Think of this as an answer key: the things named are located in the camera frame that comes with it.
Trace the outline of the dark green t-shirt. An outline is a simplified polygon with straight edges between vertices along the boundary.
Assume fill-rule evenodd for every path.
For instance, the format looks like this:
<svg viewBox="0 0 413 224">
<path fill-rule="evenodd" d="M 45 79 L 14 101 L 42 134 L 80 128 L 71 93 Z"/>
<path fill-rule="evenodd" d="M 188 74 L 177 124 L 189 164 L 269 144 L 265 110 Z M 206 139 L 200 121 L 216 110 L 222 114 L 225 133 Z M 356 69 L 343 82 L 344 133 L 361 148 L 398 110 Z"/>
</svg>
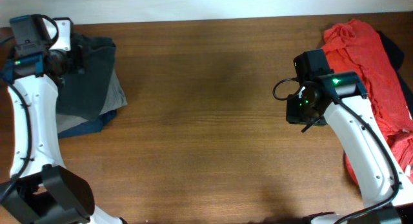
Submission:
<svg viewBox="0 0 413 224">
<path fill-rule="evenodd" d="M 68 54 L 69 68 L 62 75 L 56 112 L 95 120 L 105 104 L 112 72 L 116 44 L 109 37 L 74 34 Z"/>
</svg>

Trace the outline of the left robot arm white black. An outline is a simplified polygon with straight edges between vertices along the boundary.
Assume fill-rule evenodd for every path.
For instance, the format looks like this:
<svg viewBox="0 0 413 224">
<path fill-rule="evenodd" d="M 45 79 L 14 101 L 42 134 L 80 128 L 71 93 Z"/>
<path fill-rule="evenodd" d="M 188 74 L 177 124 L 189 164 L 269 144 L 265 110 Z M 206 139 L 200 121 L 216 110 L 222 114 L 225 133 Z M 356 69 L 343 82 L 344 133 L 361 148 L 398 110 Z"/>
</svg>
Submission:
<svg viewBox="0 0 413 224">
<path fill-rule="evenodd" d="M 75 35 L 70 50 L 25 40 L 14 47 L 3 80 L 13 101 L 15 158 L 10 180 L 1 184 L 1 205 L 20 223 L 124 223 L 96 206 L 90 185 L 66 169 L 60 153 L 54 77 L 69 68 L 114 64 L 109 38 Z"/>
</svg>

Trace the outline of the grey folded pants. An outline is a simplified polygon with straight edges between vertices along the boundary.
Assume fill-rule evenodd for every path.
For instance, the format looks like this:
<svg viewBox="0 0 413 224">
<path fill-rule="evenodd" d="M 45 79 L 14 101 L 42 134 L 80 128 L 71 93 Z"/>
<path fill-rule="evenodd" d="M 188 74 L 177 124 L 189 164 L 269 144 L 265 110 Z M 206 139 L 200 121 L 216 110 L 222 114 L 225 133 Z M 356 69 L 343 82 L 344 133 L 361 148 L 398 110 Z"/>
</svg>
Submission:
<svg viewBox="0 0 413 224">
<path fill-rule="evenodd" d="M 109 86 L 108 86 L 108 91 L 106 94 L 106 99 L 103 105 L 103 108 L 101 109 L 98 117 L 101 114 L 105 114 L 111 110 L 117 110 L 123 106 L 126 106 L 127 100 L 126 100 L 126 96 L 125 93 L 123 91 L 123 89 L 121 88 L 120 82 L 117 78 L 116 75 L 116 71 L 114 70 L 112 72 L 111 78 L 110 78 L 110 82 L 109 82 Z M 62 115 L 62 114 L 57 114 L 56 115 L 56 122 L 57 122 L 57 133 L 59 133 L 59 127 L 60 127 L 60 123 L 59 120 L 64 117 L 64 120 L 66 121 L 67 118 L 69 117 L 68 115 Z"/>
</svg>

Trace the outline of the navy folded garment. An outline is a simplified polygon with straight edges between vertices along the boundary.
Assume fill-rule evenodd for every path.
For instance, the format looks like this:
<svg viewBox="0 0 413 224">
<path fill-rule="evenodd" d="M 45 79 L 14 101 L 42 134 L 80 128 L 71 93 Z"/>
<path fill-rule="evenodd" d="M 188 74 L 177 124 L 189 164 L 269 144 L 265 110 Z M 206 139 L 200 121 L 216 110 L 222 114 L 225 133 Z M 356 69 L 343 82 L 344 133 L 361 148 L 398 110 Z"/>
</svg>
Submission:
<svg viewBox="0 0 413 224">
<path fill-rule="evenodd" d="M 58 138 L 77 137 L 101 132 L 103 127 L 108 125 L 116 116 L 117 110 L 111 110 L 91 121 L 85 121 L 77 116 L 69 116 L 65 121 L 62 117 L 59 120 Z"/>
</svg>

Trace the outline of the black garment under red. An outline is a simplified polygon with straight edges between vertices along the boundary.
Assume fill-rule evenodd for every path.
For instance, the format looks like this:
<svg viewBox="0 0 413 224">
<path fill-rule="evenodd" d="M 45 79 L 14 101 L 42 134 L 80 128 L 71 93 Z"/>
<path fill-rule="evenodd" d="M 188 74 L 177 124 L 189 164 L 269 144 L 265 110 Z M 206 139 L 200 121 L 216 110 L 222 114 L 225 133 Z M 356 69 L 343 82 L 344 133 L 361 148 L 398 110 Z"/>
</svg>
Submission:
<svg viewBox="0 0 413 224">
<path fill-rule="evenodd" d="M 407 107 L 409 112 L 412 114 L 412 91 L 409 89 L 408 85 L 406 84 L 405 80 L 401 77 L 399 70 L 403 65 L 405 59 L 405 53 L 400 49 L 400 47 L 393 42 L 390 38 L 388 38 L 383 32 L 378 31 L 380 36 L 383 48 L 389 58 L 390 64 L 392 65 L 396 75 L 399 79 L 399 84 L 401 86 L 403 95 L 407 102 Z"/>
</svg>

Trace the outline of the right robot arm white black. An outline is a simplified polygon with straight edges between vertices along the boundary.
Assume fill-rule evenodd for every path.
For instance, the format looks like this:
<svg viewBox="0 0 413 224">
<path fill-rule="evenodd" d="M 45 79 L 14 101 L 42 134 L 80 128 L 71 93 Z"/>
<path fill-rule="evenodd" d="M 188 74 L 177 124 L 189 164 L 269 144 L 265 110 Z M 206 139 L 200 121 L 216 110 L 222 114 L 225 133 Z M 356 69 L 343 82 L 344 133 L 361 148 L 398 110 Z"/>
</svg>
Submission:
<svg viewBox="0 0 413 224">
<path fill-rule="evenodd" d="M 307 128 L 323 119 L 332 128 L 356 175 L 364 208 L 347 215 L 313 214 L 304 223 L 412 223 L 412 183 L 401 169 L 372 112 L 355 72 L 295 77 L 299 88 L 285 99 Z"/>
</svg>

